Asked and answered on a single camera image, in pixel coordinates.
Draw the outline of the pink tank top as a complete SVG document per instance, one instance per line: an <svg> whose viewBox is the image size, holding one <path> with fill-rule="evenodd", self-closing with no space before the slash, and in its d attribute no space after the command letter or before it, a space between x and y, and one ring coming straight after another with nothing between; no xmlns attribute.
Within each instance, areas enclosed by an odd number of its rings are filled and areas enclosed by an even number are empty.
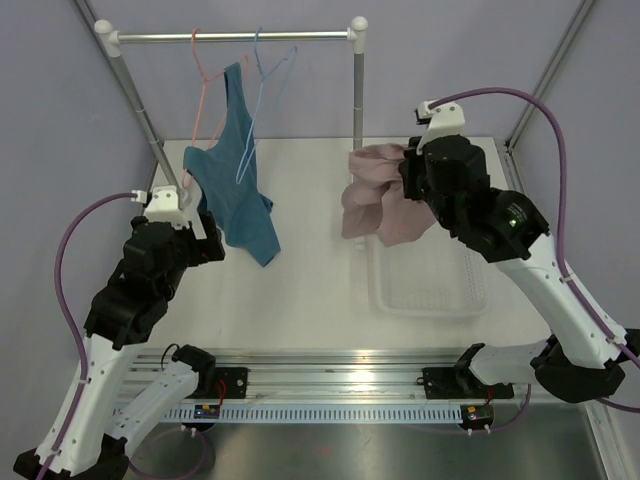
<svg viewBox="0 0 640 480"><path fill-rule="evenodd" d="M349 153L352 182L341 197L343 238L375 235L391 247L420 239L436 224L425 202L404 196L399 173L403 160L404 147L395 143L369 145Z"/></svg>

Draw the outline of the blue plastic hanger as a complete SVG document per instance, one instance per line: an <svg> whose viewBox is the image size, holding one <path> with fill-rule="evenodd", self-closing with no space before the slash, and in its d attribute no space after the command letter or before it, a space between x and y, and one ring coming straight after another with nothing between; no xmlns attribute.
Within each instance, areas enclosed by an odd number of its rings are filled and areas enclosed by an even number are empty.
<svg viewBox="0 0 640 480"><path fill-rule="evenodd" d="M298 56L298 46L294 45L271 68L266 69L263 66L262 58L261 58L259 47L258 47L261 41L262 33L263 33L263 27L260 26L256 29L254 34L254 39L253 39L253 53L254 53L254 59L255 59L257 70L258 70L260 82L259 82L255 108L251 115L251 122L245 138L244 151L242 153L240 162L236 170L235 183L237 185L242 184L244 177L246 175L246 172L251 166L252 158L254 157L256 147L259 143L259 141L255 139L255 130L258 125L258 120L260 118L260 113L263 106L264 92L265 92L266 85L269 83L269 79L273 76L273 74L278 72L282 66L287 67L286 73L282 79L276 98L272 101L272 104L269 107L270 110L273 110L280 103L281 97L284 93L284 89L287 86L294 63Z"/></svg>

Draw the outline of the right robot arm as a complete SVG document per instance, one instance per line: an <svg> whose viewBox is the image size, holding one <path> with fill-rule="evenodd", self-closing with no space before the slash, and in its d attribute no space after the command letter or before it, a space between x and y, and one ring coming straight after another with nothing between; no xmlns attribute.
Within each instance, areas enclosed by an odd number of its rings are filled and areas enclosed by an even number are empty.
<svg viewBox="0 0 640 480"><path fill-rule="evenodd" d="M405 197L426 204L452 239L509 278L551 332L532 344L472 345L452 366L445 397L517 383L567 403L612 396L622 363L639 357L638 330L592 317L596 303L575 293L578 280L556 258L548 222L524 194L491 185L484 150L462 135L412 137L398 170Z"/></svg>

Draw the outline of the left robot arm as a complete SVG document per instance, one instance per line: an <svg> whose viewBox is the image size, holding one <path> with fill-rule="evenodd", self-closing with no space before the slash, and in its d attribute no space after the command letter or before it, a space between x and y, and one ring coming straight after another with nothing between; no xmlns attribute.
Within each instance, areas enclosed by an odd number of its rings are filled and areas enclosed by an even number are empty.
<svg viewBox="0 0 640 480"><path fill-rule="evenodd" d="M185 271L225 256L213 215L199 218L202 239L189 225L133 219L122 259L92 300L76 384L43 442L17 457L15 473L26 479L121 479L132 454L172 407L214 390L215 357L185 345L128 406L114 411L133 361L166 315Z"/></svg>

